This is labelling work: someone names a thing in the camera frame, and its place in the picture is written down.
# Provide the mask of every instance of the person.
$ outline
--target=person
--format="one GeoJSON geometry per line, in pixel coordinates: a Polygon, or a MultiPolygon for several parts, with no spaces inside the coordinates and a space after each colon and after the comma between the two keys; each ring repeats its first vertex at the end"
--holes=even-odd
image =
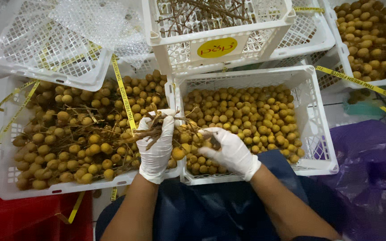
{"type": "MultiPolygon", "coordinates": [[[[174,112],[161,111],[168,115],[164,118],[162,134],[148,151],[146,147],[152,139],[145,138],[136,142],[141,154],[139,173],[133,179],[123,202],[105,228],[100,241],[153,239],[153,215],[157,194],[171,156],[175,124],[174,112]]],[[[148,129],[149,122],[149,118],[142,118],[138,129],[148,129]]],[[[221,144],[221,150],[203,147],[199,152],[237,173],[252,186],[281,240],[340,239],[336,230],[287,189],[256,155],[249,152],[237,135],[217,127],[205,130],[213,133],[221,144]]]]}

